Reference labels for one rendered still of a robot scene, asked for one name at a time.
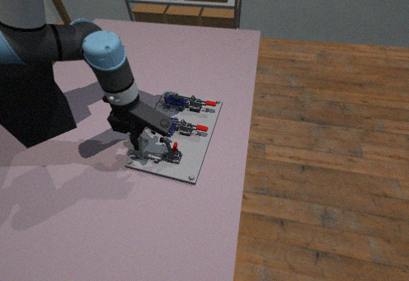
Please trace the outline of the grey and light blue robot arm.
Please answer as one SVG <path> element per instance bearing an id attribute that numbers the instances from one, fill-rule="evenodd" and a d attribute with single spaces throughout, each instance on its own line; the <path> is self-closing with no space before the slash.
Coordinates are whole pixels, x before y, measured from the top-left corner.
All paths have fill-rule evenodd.
<path id="1" fill-rule="evenodd" d="M 117 34 L 88 19 L 77 19 L 69 25 L 46 24 L 44 0 L 0 0 L 0 63 L 83 59 L 111 104 L 127 105 L 139 94 Z M 141 100 L 128 109 L 127 115 L 163 137 L 174 124 Z"/>

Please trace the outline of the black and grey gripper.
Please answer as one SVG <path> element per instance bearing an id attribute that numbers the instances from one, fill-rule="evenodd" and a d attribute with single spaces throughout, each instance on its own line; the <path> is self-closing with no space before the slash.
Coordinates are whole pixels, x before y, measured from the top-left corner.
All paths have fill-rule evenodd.
<path id="1" fill-rule="evenodd" d="M 120 133 L 130 133 L 129 139 L 123 142 L 124 146 L 134 150 L 140 160 L 143 160 L 143 137 L 139 136 L 145 127 L 145 125 L 139 123 L 135 119 L 132 119 L 127 115 L 126 109 L 134 107 L 139 102 L 139 94 L 137 97 L 127 105 L 113 105 L 111 104 L 106 95 L 102 97 L 102 100 L 110 104 L 112 111 L 110 112 L 109 117 L 107 118 L 110 126 L 113 131 Z M 115 108 L 113 108 L 115 107 Z M 118 109 L 118 110 L 117 110 Z"/>

